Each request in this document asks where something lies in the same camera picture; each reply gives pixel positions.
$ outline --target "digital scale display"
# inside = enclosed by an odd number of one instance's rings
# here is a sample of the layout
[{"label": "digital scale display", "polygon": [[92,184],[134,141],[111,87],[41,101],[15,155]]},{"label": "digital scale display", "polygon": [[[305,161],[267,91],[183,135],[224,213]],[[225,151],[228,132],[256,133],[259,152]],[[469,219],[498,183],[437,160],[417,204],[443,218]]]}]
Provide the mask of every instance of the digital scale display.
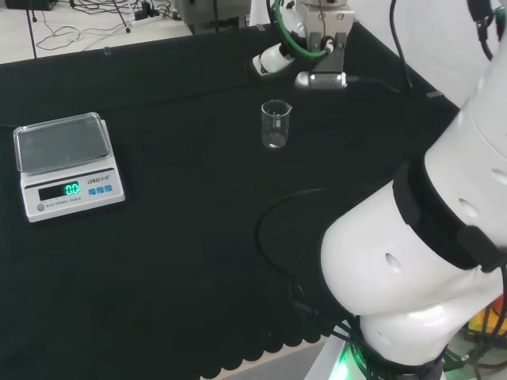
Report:
[{"label": "digital scale display", "polygon": [[74,194],[79,194],[80,192],[81,188],[79,187],[79,183],[74,181],[69,182],[68,184],[57,184],[56,186],[51,186],[50,188],[40,188],[39,198],[41,201],[51,200],[53,198],[58,198],[59,196],[73,196]]}]

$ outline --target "green tube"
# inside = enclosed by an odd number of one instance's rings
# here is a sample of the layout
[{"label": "green tube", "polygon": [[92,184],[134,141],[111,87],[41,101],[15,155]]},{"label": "green tube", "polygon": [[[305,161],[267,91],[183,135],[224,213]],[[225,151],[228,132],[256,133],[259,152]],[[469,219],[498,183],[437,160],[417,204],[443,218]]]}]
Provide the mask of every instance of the green tube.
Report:
[{"label": "green tube", "polygon": [[280,0],[275,0],[275,14],[276,14],[276,20],[278,21],[278,27],[280,28],[280,31],[282,32],[282,35],[286,39],[287,42],[290,43],[290,45],[297,50],[298,53],[305,55],[308,58],[311,59],[320,59],[324,55],[326,55],[326,51],[322,50],[316,53],[313,53],[311,51],[308,51],[306,49],[303,49],[300,47],[294,39],[291,37],[291,33],[288,32],[287,28],[285,28],[284,21],[282,20],[282,15],[280,13]]}]

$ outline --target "electronic scale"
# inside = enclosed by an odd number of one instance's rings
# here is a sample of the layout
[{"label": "electronic scale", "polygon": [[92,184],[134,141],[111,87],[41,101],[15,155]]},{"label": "electronic scale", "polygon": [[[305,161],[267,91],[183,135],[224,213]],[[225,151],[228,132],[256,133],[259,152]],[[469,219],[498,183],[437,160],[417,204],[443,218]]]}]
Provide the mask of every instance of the electronic scale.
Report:
[{"label": "electronic scale", "polygon": [[125,200],[105,121],[97,113],[14,131],[30,222]]}]

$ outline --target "green light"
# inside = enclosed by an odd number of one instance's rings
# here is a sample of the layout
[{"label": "green light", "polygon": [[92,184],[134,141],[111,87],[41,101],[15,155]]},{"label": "green light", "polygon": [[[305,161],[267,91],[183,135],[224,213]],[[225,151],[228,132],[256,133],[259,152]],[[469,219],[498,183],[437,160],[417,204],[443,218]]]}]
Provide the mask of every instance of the green light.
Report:
[{"label": "green light", "polygon": [[346,380],[349,376],[349,370],[347,369],[346,364],[347,352],[336,362],[333,370],[331,371],[331,376],[329,380]]},{"label": "green light", "polygon": [[79,187],[79,184],[67,184],[65,185],[65,195],[66,196],[72,196],[74,194],[78,194],[81,192],[81,188]]}]

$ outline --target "black table surface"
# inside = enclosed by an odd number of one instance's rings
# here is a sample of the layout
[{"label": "black table surface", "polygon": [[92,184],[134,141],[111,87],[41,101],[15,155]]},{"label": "black table surface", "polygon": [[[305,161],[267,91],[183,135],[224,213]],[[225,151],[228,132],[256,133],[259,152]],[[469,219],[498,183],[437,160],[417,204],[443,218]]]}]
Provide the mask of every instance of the black table surface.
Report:
[{"label": "black table surface", "polygon": [[[290,192],[334,189],[266,223],[266,249],[289,262],[302,221],[386,184],[457,110],[414,72],[409,97],[299,92],[301,66],[256,81],[244,62],[275,43],[245,28],[0,66],[0,378],[212,378],[319,339],[255,249],[257,217]],[[358,24],[345,70],[401,84],[395,55]],[[290,134],[269,152],[260,107],[277,98],[293,106]],[[107,122],[126,200],[28,223],[9,125],[85,112]]]}]

